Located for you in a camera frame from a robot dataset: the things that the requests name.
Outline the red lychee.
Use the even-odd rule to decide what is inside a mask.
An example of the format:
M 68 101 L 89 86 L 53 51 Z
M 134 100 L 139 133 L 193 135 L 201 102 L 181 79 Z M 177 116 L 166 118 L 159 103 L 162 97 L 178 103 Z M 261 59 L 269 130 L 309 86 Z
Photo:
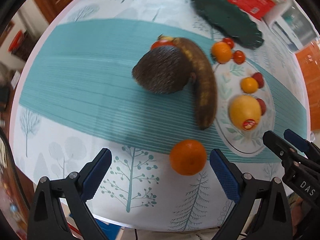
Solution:
M 258 88 L 261 89 L 264 87 L 264 78 L 263 75 L 260 72 L 256 72 L 252 75 L 252 78 L 255 79 L 258 83 Z
M 260 105 L 260 109 L 261 109 L 261 115 L 263 116 L 267 110 L 266 104 L 264 102 L 264 100 L 257 98 L 257 102 L 259 102 Z

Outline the cherry tomato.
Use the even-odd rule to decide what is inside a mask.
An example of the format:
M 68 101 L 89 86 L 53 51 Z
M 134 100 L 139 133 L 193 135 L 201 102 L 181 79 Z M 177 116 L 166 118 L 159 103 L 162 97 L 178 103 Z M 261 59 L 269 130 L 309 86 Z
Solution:
M 231 38 L 225 37 L 222 39 L 222 41 L 228 44 L 231 49 L 234 48 L 234 41 Z
M 246 55 L 244 54 L 243 51 L 236 50 L 236 51 L 233 53 L 233 61 L 234 61 L 236 64 L 243 64 L 243 63 L 246 61 Z

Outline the teal striped table runner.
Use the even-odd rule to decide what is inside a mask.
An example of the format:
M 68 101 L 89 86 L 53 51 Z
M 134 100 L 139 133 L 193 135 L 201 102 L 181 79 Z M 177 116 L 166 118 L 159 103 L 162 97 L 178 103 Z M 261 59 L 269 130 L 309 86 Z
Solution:
M 157 95 L 147 92 L 131 71 L 160 34 L 185 37 L 209 53 L 211 38 L 168 25 L 112 18 L 58 25 L 40 49 L 24 83 L 20 105 L 44 119 L 122 145 L 167 154 L 184 139 L 207 150 L 221 149 L 235 162 L 269 163 L 277 158 L 263 149 L 253 157 L 232 153 L 215 124 L 195 123 L 193 88 Z M 262 64 L 248 59 L 264 76 L 274 103 L 272 129 L 291 129 L 306 137 L 306 108 Z

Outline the dark green scalloped plate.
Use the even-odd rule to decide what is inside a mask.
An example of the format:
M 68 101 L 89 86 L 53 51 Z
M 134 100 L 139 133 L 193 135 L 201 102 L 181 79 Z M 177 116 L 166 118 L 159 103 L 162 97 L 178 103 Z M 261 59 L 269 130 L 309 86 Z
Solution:
M 227 0 L 190 0 L 197 14 L 223 34 L 236 39 L 246 48 L 263 45 L 263 33 L 238 6 Z

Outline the orange mandarin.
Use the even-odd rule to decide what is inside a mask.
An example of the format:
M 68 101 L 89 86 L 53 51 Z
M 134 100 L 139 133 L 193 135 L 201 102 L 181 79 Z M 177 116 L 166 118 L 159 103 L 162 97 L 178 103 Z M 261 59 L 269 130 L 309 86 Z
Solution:
M 207 161 L 204 146 L 197 140 L 183 140 L 177 143 L 169 154 L 170 166 L 182 176 L 193 176 L 201 172 Z

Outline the cherry tomato right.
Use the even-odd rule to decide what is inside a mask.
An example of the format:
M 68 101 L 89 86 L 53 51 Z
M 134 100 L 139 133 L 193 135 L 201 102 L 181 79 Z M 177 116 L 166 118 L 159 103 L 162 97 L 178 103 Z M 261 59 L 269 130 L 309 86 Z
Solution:
M 233 61 L 234 61 L 236 64 L 243 64 L 243 63 L 246 61 L 246 55 L 244 54 L 243 51 L 236 50 L 236 51 L 233 53 Z

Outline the red tomato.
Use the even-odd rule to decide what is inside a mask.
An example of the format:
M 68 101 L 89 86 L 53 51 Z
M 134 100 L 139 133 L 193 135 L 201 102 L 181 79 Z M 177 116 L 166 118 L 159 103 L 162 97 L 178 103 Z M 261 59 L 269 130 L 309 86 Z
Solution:
M 151 46 L 151 50 L 161 47 L 161 46 L 172 46 L 174 47 L 174 43 L 172 41 L 168 41 L 168 40 L 158 40 L 156 42 L 154 42 Z

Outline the large yellow orange with sticker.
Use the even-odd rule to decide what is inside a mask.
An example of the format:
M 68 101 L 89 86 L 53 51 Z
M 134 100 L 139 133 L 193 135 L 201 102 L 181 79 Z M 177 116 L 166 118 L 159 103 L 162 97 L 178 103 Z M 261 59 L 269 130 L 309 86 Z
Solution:
M 234 97 L 229 104 L 228 114 L 232 124 L 243 131 L 253 131 L 262 116 L 259 102 L 249 95 Z

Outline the white dish sterilizer box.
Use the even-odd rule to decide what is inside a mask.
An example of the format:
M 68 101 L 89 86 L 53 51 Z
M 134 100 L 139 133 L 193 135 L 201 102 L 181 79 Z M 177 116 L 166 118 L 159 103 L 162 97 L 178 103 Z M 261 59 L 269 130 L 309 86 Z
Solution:
M 319 37 L 314 25 L 295 0 L 285 0 L 275 5 L 263 20 L 293 53 Z

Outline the small orange tangerine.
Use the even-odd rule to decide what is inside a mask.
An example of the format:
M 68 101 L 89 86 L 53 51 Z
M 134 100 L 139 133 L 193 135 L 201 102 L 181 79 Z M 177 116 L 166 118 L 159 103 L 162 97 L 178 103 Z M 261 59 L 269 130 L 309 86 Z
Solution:
M 227 63 L 232 58 L 232 49 L 223 41 L 216 42 L 211 47 L 211 54 L 220 64 Z

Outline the tree pattern tablecloth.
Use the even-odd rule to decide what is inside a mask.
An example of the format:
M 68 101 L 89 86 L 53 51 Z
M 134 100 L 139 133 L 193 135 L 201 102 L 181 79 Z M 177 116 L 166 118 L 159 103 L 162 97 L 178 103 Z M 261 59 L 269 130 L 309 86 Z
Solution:
M 65 178 L 82 169 L 102 148 L 108 148 L 112 152 L 112 165 L 94 198 L 88 202 L 95 217 L 153 231 L 189 231 L 220 225 L 233 203 L 227 199 L 209 165 L 194 176 L 182 176 L 170 167 L 170 151 L 157 153 L 93 137 L 44 119 L 20 105 L 29 70 L 58 25 L 112 18 L 180 28 L 211 38 L 213 44 L 222 39 L 218 30 L 197 15 L 190 0 L 74 0 L 43 33 L 18 83 L 10 120 L 10 144 L 17 166 L 33 182 L 43 176 L 51 180 Z M 246 61 L 252 59 L 262 64 L 291 89 L 306 108 L 308 135 L 304 138 L 308 138 L 308 100 L 295 56 L 264 21 L 255 20 L 255 23 L 263 33 L 264 43 L 255 50 L 244 48 Z M 275 154 L 277 160 L 269 163 L 235 162 L 224 155 L 242 172 L 248 172 L 256 179 L 271 180 L 284 174 Z

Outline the small yellow kumquat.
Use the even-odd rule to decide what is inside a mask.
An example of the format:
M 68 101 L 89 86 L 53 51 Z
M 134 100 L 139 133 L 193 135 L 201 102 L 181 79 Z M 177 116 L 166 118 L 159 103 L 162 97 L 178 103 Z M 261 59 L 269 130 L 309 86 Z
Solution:
M 244 93 L 253 94 L 258 90 L 259 85 L 256 79 L 252 77 L 246 77 L 241 80 L 240 87 Z

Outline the cherry tomato left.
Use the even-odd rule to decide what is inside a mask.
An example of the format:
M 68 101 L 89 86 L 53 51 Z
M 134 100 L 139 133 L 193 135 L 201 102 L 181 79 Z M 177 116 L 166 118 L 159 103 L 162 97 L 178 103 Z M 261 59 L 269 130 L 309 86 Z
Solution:
M 228 44 L 231 49 L 234 48 L 234 41 L 231 38 L 225 37 L 222 39 L 222 41 Z

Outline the overripe brown banana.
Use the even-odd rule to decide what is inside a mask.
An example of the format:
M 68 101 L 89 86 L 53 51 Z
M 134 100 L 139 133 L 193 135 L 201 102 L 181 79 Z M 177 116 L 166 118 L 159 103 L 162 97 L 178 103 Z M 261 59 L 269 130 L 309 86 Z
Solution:
M 208 57 L 188 38 L 160 35 L 157 40 L 172 42 L 191 62 L 195 74 L 195 121 L 199 129 L 209 128 L 217 112 L 217 84 Z

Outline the dark avocado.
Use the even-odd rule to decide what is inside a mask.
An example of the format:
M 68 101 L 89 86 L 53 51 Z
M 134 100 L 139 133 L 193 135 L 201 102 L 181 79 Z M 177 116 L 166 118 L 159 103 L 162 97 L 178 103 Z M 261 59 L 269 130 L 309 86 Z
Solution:
M 171 94 L 184 88 L 193 68 L 191 62 L 174 46 L 160 46 L 148 51 L 133 67 L 132 77 L 144 89 L 156 94 Z

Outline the round white floral placemat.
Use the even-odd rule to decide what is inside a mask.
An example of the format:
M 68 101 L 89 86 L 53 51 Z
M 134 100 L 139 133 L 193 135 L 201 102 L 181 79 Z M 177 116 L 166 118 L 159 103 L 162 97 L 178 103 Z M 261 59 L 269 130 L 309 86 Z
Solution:
M 214 124 L 220 138 L 238 156 L 249 158 L 258 155 L 265 148 L 262 140 L 264 132 L 274 129 L 275 124 L 273 97 L 267 82 L 264 82 L 263 88 L 251 94 L 252 97 L 263 100 L 266 105 L 266 112 L 261 116 L 257 128 L 252 131 L 237 128 L 232 123 L 228 110 L 234 98 L 244 95 L 240 86 L 242 79 L 261 70 L 249 62 L 238 65 L 233 61 L 217 64 L 214 70 L 218 88 L 218 109 Z

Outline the wooden cabinet right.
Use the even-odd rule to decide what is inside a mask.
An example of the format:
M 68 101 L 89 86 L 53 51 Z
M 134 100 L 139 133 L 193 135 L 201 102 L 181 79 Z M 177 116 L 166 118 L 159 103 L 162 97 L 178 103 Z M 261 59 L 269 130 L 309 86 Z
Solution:
M 295 53 L 302 70 L 310 108 L 311 130 L 319 130 L 320 67 L 319 40 L 313 40 Z

